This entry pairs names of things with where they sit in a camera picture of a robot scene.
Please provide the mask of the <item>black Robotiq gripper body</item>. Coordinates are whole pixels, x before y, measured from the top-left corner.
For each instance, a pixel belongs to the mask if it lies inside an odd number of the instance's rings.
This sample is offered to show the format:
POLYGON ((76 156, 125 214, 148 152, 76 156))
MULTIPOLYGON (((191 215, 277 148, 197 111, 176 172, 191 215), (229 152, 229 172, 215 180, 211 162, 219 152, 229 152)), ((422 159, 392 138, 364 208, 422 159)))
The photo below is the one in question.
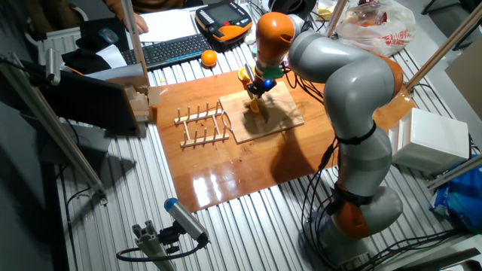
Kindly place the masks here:
POLYGON ((264 93, 270 91, 277 85, 275 79, 260 80, 256 78, 254 82, 247 85, 247 90, 249 90, 253 95, 259 94, 262 96, 264 93))

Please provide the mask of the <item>person hand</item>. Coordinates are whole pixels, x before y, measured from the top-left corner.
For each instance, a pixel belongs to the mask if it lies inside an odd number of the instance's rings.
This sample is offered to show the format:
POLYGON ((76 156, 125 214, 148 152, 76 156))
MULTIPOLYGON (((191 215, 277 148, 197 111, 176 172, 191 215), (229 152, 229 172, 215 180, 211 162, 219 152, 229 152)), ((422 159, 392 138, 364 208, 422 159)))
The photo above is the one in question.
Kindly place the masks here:
POLYGON ((136 23, 136 29, 137 29, 139 34, 143 34, 143 33, 148 32, 148 25, 141 15, 134 14, 134 19, 135 19, 135 23, 136 23))

